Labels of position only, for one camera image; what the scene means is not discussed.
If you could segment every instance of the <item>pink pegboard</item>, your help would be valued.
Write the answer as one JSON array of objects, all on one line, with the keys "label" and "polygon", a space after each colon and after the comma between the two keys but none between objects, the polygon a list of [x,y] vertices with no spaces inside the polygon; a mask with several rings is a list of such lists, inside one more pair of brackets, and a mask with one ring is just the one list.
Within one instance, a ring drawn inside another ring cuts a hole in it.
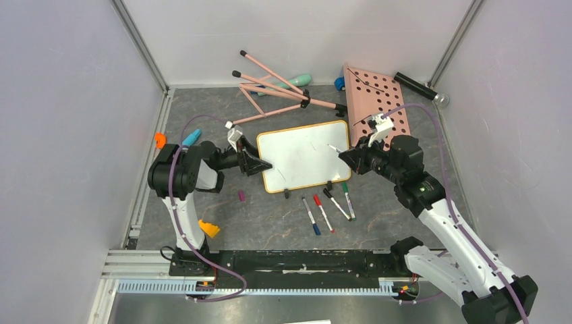
[{"label": "pink pegboard", "polygon": [[[350,125],[349,136],[351,145],[355,146],[360,137],[371,133],[366,123],[368,116],[386,113],[401,106],[403,97],[399,83],[390,76],[355,69],[346,63],[343,65],[343,77]],[[389,149],[389,143],[394,136],[411,134],[404,109],[391,115],[391,120],[395,127],[385,140],[384,150]]]}]

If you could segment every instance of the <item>yellow object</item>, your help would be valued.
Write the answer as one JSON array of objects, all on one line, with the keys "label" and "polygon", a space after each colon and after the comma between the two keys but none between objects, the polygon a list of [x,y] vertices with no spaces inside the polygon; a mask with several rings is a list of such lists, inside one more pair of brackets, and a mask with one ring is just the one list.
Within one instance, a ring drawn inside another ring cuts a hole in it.
[{"label": "yellow object", "polygon": [[198,225],[200,226],[200,229],[202,229],[202,231],[210,238],[215,237],[221,231],[218,226],[211,223],[205,223],[202,221],[202,219],[199,219]]}]

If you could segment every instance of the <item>pink tripod stand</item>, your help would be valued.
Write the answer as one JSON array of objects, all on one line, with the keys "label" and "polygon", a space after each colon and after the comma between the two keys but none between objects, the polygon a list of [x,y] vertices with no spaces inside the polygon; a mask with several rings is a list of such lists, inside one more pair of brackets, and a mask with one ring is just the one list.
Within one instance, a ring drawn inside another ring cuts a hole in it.
[{"label": "pink tripod stand", "polygon": [[[240,123],[249,122],[249,121],[255,120],[255,119],[260,119],[260,118],[264,118],[264,117],[268,117],[268,116],[272,116],[272,115],[277,115],[279,113],[294,110],[294,109],[300,108],[300,107],[306,108],[308,106],[308,104],[310,104],[310,103],[314,104],[314,105],[318,105],[318,106],[323,106],[323,107],[335,109],[338,111],[338,113],[336,114],[336,116],[338,116],[338,117],[343,117],[343,116],[345,116],[345,113],[347,113],[347,107],[344,105],[340,105],[338,103],[328,103],[326,101],[321,101],[321,100],[310,98],[310,93],[308,92],[308,90],[305,90],[305,91],[300,90],[297,86],[293,85],[292,83],[288,82],[288,80],[286,80],[286,79],[282,78],[280,75],[278,75],[276,72],[267,68],[264,64],[260,63],[259,61],[254,59],[252,56],[248,55],[245,51],[240,51],[240,55],[246,57],[247,59],[252,61],[252,63],[260,66],[264,71],[268,72],[268,75],[263,77],[263,78],[257,79],[257,78],[253,78],[251,76],[247,76],[246,74],[240,73],[236,70],[233,71],[233,76],[235,76],[236,78],[243,78],[244,80],[250,81],[250,82],[239,84],[238,88],[242,91],[242,93],[244,93],[246,98],[248,98],[248,100],[251,102],[251,104],[253,104],[253,106],[256,108],[256,110],[258,110],[258,112],[260,113],[259,115],[255,115],[252,117],[247,117],[247,118],[235,120],[235,121],[233,121],[234,124],[240,124]],[[290,89],[283,89],[283,88],[280,88],[279,86],[275,86],[274,84],[271,84],[271,83],[268,83],[265,81],[266,79],[271,78],[271,77],[275,77],[276,79],[286,83],[290,87]],[[266,88],[259,88],[256,86],[257,84],[265,86]],[[292,100],[296,100],[296,101],[300,100],[300,103],[293,105],[293,106],[290,106],[290,107],[286,107],[286,108],[282,108],[282,109],[278,109],[278,110],[274,110],[274,111],[265,113],[258,106],[256,101],[254,101],[252,96],[250,96],[249,91],[263,92],[263,93],[270,95],[270,96],[282,97],[282,98],[292,99]]]}]

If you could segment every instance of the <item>whiteboard surface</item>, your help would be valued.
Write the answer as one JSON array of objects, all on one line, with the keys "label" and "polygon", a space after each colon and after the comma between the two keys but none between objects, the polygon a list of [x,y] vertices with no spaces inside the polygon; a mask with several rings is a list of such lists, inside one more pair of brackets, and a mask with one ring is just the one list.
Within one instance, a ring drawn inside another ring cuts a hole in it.
[{"label": "whiteboard surface", "polygon": [[273,168],[262,173],[269,193],[349,179],[351,170],[328,144],[349,148],[347,124],[333,121],[258,135],[260,158]]}]

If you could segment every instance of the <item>white wall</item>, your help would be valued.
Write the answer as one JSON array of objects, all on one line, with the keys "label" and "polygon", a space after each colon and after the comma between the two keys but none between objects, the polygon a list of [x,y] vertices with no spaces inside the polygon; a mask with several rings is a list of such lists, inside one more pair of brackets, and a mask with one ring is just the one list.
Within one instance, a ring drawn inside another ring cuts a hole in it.
[{"label": "white wall", "polygon": [[263,71],[331,84],[345,61],[429,80],[471,0],[125,0],[170,84],[237,84]]},{"label": "white wall", "polygon": [[572,3],[487,1],[438,90],[472,217],[540,291],[531,323],[570,323]]},{"label": "white wall", "polygon": [[85,323],[161,92],[110,1],[3,1],[0,39],[0,323]]}]

